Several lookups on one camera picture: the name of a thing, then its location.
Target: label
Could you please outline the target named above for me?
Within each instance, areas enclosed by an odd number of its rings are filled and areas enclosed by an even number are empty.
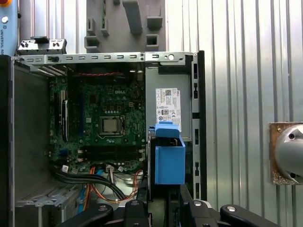
[[[157,88],[156,104],[157,123],[171,121],[181,131],[180,91],[177,88]]]
[[[123,171],[124,171],[124,168],[123,168],[122,166],[120,166],[120,167],[118,168],[118,170],[119,170],[120,172],[123,172]]]
[[[63,165],[62,166],[62,172],[64,172],[64,173],[68,173],[68,166],[66,166],[66,165]]]
[[[0,55],[4,55],[4,32],[7,29],[6,25],[3,25],[0,30]]]
[[[71,169],[71,172],[72,172],[73,174],[78,174],[78,169],[73,168],[73,169]]]

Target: blue drive bracket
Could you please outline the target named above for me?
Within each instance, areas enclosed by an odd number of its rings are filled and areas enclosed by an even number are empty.
[[[155,184],[185,184],[185,144],[177,125],[159,122],[155,137],[163,146],[155,150]]]
[[[0,4],[0,55],[14,56],[18,43],[17,0]]]

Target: computer case side panel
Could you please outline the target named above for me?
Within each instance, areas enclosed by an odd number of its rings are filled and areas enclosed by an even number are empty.
[[[1,152],[1,226],[13,226],[13,61],[0,55],[0,152]]]

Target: screw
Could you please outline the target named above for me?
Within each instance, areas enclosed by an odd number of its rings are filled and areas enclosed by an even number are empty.
[[[236,209],[234,207],[227,207],[227,210],[230,211],[230,212],[235,212]]]
[[[137,201],[133,201],[131,204],[132,204],[133,206],[139,205],[139,203],[138,203]]]
[[[2,23],[6,24],[9,21],[8,17],[2,17]]]
[[[202,203],[201,203],[201,202],[198,202],[198,201],[195,201],[195,202],[194,202],[194,205],[198,207],[198,206],[201,206]]]
[[[105,211],[105,210],[107,210],[106,206],[99,207],[99,211]]]

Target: sticker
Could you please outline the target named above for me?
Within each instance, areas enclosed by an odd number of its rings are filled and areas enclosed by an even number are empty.
[[[62,166],[62,172],[64,172],[64,173],[68,173],[68,166],[66,166],[66,165],[63,165]]]
[[[122,166],[120,166],[120,167],[118,168],[118,170],[119,170],[120,172],[123,172],[123,171],[124,171],[124,168],[123,168]]]
[[[71,169],[71,172],[72,172],[73,174],[78,174],[78,169],[73,168],[73,169]]]
[[[172,121],[181,131],[180,91],[177,88],[157,88],[156,104],[157,123]]]

